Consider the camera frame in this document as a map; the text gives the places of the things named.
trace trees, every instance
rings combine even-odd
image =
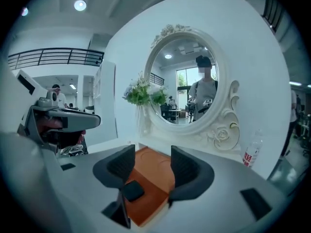
[[[181,73],[179,73],[177,76],[177,84],[178,84],[178,87],[187,86],[187,82],[185,80],[185,77]],[[185,93],[185,90],[179,90],[178,92],[179,93]]]
[[[211,77],[212,77],[213,80],[216,80],[216,81],[217,81],[216,73],[212,73],[212,74],[211,74]]]

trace white vanity counter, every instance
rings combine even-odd
[[[199,150],[202,152],[207,152],[210,154],[214,154],[214,155],[218,155],[220,157],[224,157],[227,159],[231,159],[237,162],[242,163],[242,157],[238,154],[238,153],[221,153],[221,152],[211,152],[211,151],[207,151],[206,148],[203,147],[194,147],[190,144],[186,144],[184,142],[166,142],[163,141],[163,139],[158,139],[156,137],[141,137],[141,138],[116,138],[110,141],[106,141],[106,142],[102,142],[99,144],[95,144],[92,146],[89,146],[87,148],[89,153],[96,153],[96,152],[101,152],[101,151],[105,151],[105,150],[109,150],[112,148],[117,148],[120,146],[125,146],[125,145],[131,145],[131,144],[135,144],[136,145],[136,150],[139,150],[140,148],[143,148],[144,146],[148,146],[156,151],[162,152],[166,155],[171,155],[171,145],[176,145],[179,147],[185,147],[185,148],[191,148],[191,149],[195,149],[195,150]]]

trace white artificial flower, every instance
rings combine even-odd
[[[137,80],[132,80],[130,82],[130,86],[136,86],[138,84],[138,81]]]
[[[140,84],[141,87],[145,87],[145,86],[148,86],[148,82],[144,81]]]
[[[163,92],[164,95],[166,95],[166,96],[168,95],[168,92],[167,92],[166,88],[162,88],[162,92]]]
[[[149,96],[153,95],[153,94],[154,94],[154,87],[152,87],[152,86],[148,87],[148,89],[147,89],[147,94],[148,94]]]
[[[132,87],[128,86],[124,92],[124,96],[127,97],[132,92]]]

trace white pillar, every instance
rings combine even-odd
[[[93,96],[91,96],[91,95],[88,96],[88,105],[89,106],[93,105]]]
[[[77,88],[77,107],[79,110],[83,111],[83,81],[84,81],[84,76],[79,75],[78,76],[78,88]]]

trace ornate white mirror frame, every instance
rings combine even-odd
[[[239,99],[237,93],[238,81],[229,80],[228,61],[225,53],[218,43],[207,33],[177,24],[167,25],[157,35],[151,45],[151,53],[148,57],[144,78],[149,82],[152,65],[161,49],[173,40],[187,38],[199,41],[212,53],[218,67],[218,89],[215,100],[208,112],[200,120],[186,125],[174,125],[168,123],[159,112],[151,105],[146,107],[144,128],[155,126],[161,132],[176,137],[191,136],[191,139],[201,142],[201,146],[214,146],[214,149],[227,152],[240,150],[238,141],[240,137],[239,121],[235,113],[236,102]]]

